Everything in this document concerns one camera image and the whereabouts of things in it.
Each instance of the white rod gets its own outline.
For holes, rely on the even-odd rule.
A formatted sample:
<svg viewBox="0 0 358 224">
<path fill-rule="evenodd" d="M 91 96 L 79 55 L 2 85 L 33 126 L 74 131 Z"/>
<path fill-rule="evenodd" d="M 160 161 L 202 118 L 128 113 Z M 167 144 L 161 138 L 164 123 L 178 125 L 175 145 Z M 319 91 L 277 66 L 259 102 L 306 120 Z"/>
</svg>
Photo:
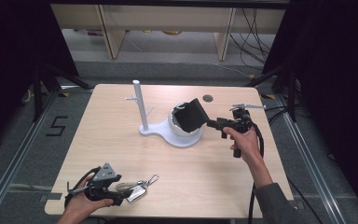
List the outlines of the white rod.
<svg viewBox="0 0 358 224">
<path fill-rule="evenodd" d="M 133 80 L 133 88 L 135 89 L 136 101 L 138 102 L 139 113 L 141 113 L 142 124 L 144 125 L 144 130 L 147 131 L 149 126 L 147 124 L 144 97 L 142 96 L 141 83 L 138 80 Z"/>
</svg>

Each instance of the gray floor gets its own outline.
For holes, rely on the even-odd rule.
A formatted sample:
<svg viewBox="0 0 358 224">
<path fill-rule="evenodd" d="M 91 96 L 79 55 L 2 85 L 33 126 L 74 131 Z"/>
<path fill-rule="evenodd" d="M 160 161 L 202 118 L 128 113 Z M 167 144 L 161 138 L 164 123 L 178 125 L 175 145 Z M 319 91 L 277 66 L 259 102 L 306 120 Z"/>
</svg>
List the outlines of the gray floor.
<svg viewBox="0 0 358 224">
<path fill-rule="evenodd" d="M 87 35 L 85 31 L 62 32 L 80 76 L 90 84 L 130 83 L 133 78 L 140 77 L 144 83 L 151 84 L 172 84 L 175 80 L 173 84 L 177 85 L 213 85 L 223 76 L 225 85 L 241 86 L 250 80 L 250 75 L 260 74 L 259 70 L 245 66 L 243 62 L 256 68 L 262 66 L 249 56 L 241 57 L 232 40 L 229 42 L 226 60 L 219 62 L 213 34 L 183 32 L 179 35 L 166 35 L 160 31 L 129 31 L 118 57 L 110 60 L 102 37 Z M 240 35 L 234 34 L 234 37 L 242 42 Z M 261 35 L 261 38 L 266 45 L 271 45 L 274 35 Z M 261 57 L 256 49 L 249 50 Z M 115 73 L 115 69 L 119 69 L 121 74 Z M 173 70 L 179 69 L 184 72 L 175 74 Z M 197 73 L 202 73 L 202 80 L 197 80 Z M 272 83 L 273 78 L 260 84 L 257 87 L 260 94 L 273 95 L 270 90 Z M 71 92 L 68 97 L 58 97 L 54 100 L 11 182 L 11 188 L 0 203 L 0 223 L 23 223 L 30 220 L 35 223 L 52 223 L 58 220 L 59 217 L 44 213 L 45 197 L 54 184 L 55 176 L 61 168 L 90 95 L 90 92 L 85 91 Z M 267 107 L 279 105 L 276 99 L 263 98 L 262 102 Z M 0 180 L 32 125 L 33 106 L 33 102 L 30 101 L 19 107 L 5 131 L 0 134 Z M 276 112 L 278 110 L 267 112 L 268 118 Z M 358 200 L 351 186 L 337 164 L 327 158 L 328 148 L 312 119 L 308 117 L 306 109 L 299 107 L 296 114 L 298 128 L 323 173 L 326 185 L 333 192 L 346 222 L 358 223 Z M 46 137 L 47 133 L 56 131 L 50 129 L 54 118 L 62 115 L 68 116 L 68 119 L 60 120 L 60 124 L 66 126 L 64 134 L 60 137 Z M 304 194 L 323 223 L 336 223 L 329 216 L 283 117 L 279 117 L 271 124 L 271 130 L 287 176 Z M 295 205 L 307 221 L 317 223 L 298 192 L 295 189 L 292 189 L 292 192 L 296 199 Z M 255 223 L 262 223 L 262 220 L 255 220 Z"/>
</svg>

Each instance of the black cloth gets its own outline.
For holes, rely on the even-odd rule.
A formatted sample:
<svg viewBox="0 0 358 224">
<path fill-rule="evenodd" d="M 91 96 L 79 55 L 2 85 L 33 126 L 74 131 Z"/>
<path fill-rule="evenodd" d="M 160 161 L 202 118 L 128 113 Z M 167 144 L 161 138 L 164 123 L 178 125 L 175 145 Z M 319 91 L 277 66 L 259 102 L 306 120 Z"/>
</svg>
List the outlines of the black cloth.
<svg viewBox="0 0 358 224">
<path fill-rule="evenodd" d="M 255 190 L 263 218 L 268 224 L 307 223 L 300 213 L 287 201 L 277 183 Z"/>
</svg>

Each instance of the cabinet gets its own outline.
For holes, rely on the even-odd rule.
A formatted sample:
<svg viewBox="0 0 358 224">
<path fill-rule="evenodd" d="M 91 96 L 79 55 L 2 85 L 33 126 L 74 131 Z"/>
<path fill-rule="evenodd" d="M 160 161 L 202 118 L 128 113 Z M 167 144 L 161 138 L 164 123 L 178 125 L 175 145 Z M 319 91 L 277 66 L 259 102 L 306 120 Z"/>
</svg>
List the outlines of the cabinet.
<svg viewBox="0 0 358 224">
<path fill-rule="evenodd" d="M 249 33 L 245 19 L 252 22 L 252 8 L 222 7 L 139 7 L 51 4 L 62 29 L 102 30 L 108 55 L 118 56 L 126 30 L 178 30 L 214 35 L 219 61 L 224 61 L 230 33 Z M 259 34 L 276 34 L 283 9 L 258 9 Z"/>
</svg>

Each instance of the tabletop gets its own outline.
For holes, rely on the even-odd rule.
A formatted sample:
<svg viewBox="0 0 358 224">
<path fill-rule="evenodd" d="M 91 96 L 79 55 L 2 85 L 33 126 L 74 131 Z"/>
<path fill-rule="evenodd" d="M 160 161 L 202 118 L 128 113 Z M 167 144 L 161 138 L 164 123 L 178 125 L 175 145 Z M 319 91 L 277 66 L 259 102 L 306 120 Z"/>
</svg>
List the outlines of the tabletop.
<svg viewBox="0 0 358 224">
<path fill-rule="evenodd" d="M 149 123 L 162 122 L 176 105 L 195 98 L 210 119 L 232 119 L 232 105 L 261 105 L 254 88 L 141 85 L 141 89 L 146 111 L 152 108 Z M 96 86 L 52 189 L 62 194 L 61 199 L 48 200 L 46 212 L 63 212 L 67 181 L 72 188 L 87 171 L 109 162 L 122 175 L 117 183 L 146 180 L 152 174 L 160 178 L 139 201 L 102 208 L 94 216 L 248 217 L 253 179 L 246 163 L 233 158 L 232 140 L 221 138 L 219 131 L 205 124 L 199 142 L 187 148 L 173 147 L 157 135 L 143 136 L 138 105 L 125 100 L 134 94 L 132 85 Z M 203 101 L 204 95 L 213 100 Z M 262 108 L 248 110 L 263 134 L 270 174 L 287 199 L 293 200 L 265 112 Z M 257 201 L 254 217 L 262 217 Z"/>
</svg>

